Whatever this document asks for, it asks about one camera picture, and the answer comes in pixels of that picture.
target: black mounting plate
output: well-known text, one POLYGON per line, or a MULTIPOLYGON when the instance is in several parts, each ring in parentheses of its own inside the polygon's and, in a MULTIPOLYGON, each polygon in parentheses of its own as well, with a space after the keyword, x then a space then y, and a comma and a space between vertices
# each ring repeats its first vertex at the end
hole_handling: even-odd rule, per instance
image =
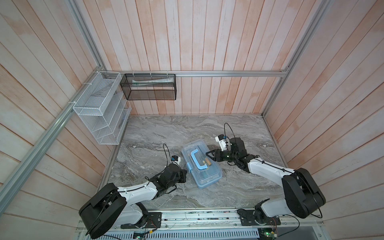
MULTIPOLYGON (((161 216, 162 216, 161 212, 150 212, 148 214, 147 224, 142 229, 145 229, 145 228, 160 228, 160 226, 161 226, 161 216)), ((130 229, 130 228, 137 229, 137 227, 134 224, 129 224, 129 223, 128 224, 122 224, 120 227, 122 229, 130 229)))
MULTIPOLYGON (((246 216, 250 216, 250 215, 253 216, 254 210, 245 210, 245 211, 246 211, 246 214, 245 214, 246 216)), ((267 223, 266 225, 274 226, 275 222, 273 220, 276 221, 276 225, 281 225, 280 218, 278 217, 270 217, 268 219, 269 224, 267 223)), ((241 226, 260 226, 260 224, 258 224, 254 219, 247 219, 245 217, 240 217, 240 221, 241 221, 241 226)))

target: marble tabletop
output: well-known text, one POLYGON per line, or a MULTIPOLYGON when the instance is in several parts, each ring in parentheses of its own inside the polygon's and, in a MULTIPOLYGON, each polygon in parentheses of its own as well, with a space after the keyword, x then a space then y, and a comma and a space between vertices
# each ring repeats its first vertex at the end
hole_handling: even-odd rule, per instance
MULTIPOLYGON (((116 186, 131 186, 145 182, 161 172, 166 165, 162 147, 166 143, 171 156, 182 158, 182 147, 203 139, 210 150, 218 149, 214 137, 224 134, 224 123, 229 123, 236 137, 240 137, 249 154, 260 155, 266 161, 283 166, 283 161, 271 140, 263 119, 249 115, 188 115, 188 116, 130 116, 116 163, 109 182, 116 186)), ((232 132, 226 127, 226 134, 232 132)), ((195 209, 254 207, 267 198, 283 195, 283 189, 264 177, 246 173, 227 162, 218 163, 223 177, 216 183, 199 189, 190 173, 187 182, 157 199, 142 202, 147 209, 195 209)))

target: gray floor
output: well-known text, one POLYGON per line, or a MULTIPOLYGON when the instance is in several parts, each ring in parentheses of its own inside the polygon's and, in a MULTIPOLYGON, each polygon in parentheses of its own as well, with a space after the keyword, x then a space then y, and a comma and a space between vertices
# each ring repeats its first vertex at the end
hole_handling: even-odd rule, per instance
MULTIPOLYGON (((180 157, 185 144, 200 138, 210 150, 220 148, 214 137, 224 133, 225 122, 244 141, 248 153, 283 166, 262 118, 254 114, 131 116, 109 182, 131 186, 145 182, 145 176, 150 178, 159 173, 166 165, 163 143, 168 145, 171 155, 180 157)), ((228 127, 226 131, 232 137, 228 127)), ((261 200, 283 194, 282 188, 263 177, 248 174, 227 162, 220 162, 219 166, 223 177, 217 183, 199 189, 192 175, 187 174, 187 182, 178 184, 177 190, 143 204, 148 209, 254 207, 261 200)))

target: wood panel wall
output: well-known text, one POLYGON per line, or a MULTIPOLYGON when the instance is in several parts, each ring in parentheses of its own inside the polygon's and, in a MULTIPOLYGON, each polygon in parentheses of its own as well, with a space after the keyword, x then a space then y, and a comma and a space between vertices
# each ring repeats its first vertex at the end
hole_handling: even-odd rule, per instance
POLYGON ((332 239, 382 239, 384 1, 335 1, 266 116, 309 170, 332 239))
MULTIPOLYGON (((0 185, 96 62, 65 1, 0 1, 0 185)), ((1 239, 70 239, 111 150, 73 116, 0 217, 1 239)))
MULTIPOLYGON (((77 0, 108 70, 284 69, 319 0, 77 0)), ((278 78, 177 78, 132 114, 261 113, 278 78)))

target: robotic arm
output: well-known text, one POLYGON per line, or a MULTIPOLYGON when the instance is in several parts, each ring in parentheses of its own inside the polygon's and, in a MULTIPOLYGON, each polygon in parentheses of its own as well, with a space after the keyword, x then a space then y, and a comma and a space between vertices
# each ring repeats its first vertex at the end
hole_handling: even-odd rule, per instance
POLYGON ((213 161, 234 162, 241 170, 265 177, 283 187, 285 197, 266 199, 255 206, 254 218, 258 224, 264 225, 270 217, 277 215, 295 214, 306 218, 325 204, 323 193, 306 169, 283 168, 265 162, 258 155, 248 154, 239 137, 229 140, 230 150, 226 136, 221 134, 215 139, 221 149, 206 153, 213 161))
POLYGON ((92 239, 106 233, 111 227, 133 224, 137 228, 146 226, 149 213, 140 202, 158 198, 176 189, 177 183, 185 183, 187 170, 179 167, 180 157, 172 156, 171 163, 163 171, 148 179, 146 183, 116 187, 105 185, 79 210, 81 219, 92 239))

